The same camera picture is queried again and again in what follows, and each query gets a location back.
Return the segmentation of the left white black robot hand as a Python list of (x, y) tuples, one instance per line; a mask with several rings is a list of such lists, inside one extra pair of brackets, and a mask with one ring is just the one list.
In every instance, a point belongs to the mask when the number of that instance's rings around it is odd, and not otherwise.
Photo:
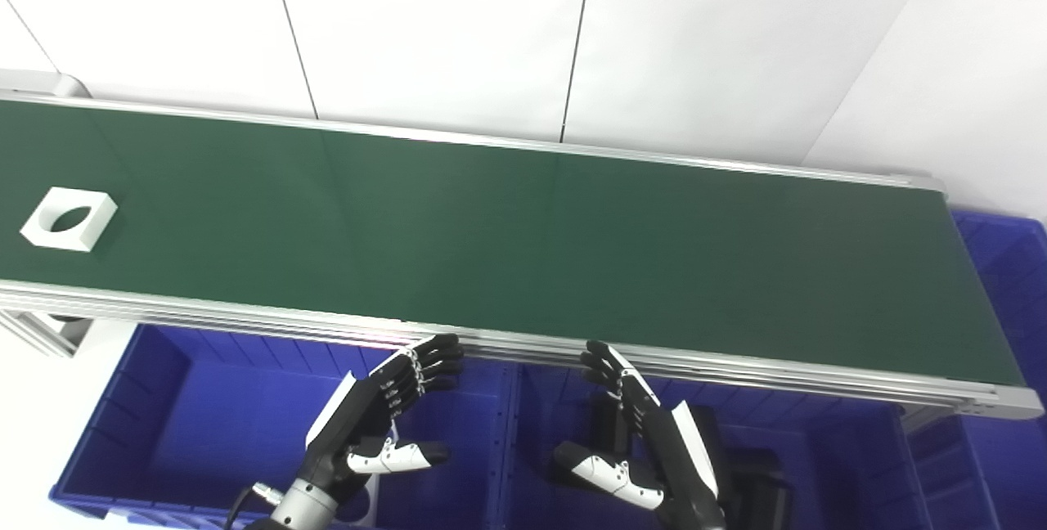
[(393, 352), (362, 378), (346, 380), (310, 433), (296, 478), (307, 492), (336, 506), (355, 496), (373, 474), (407, 473), (450, 458), (444, 442), (389, 437), (395, 420), (427, 393), (452, 391), (463, 370), (455, 334), (435, 334)]

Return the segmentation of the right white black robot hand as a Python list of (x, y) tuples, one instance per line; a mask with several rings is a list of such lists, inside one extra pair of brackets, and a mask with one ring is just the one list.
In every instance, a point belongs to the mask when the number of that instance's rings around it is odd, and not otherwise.
[(626, 430), (643, 441), (650, 466), (564, 441), (555, 463), (599, 492), (654, 512), (666, 529), (726, 529), (721, 483), (694, 415), (664, 406), (647, 379), (615, 347), (588, 340), (586, 379), (606, 389)]

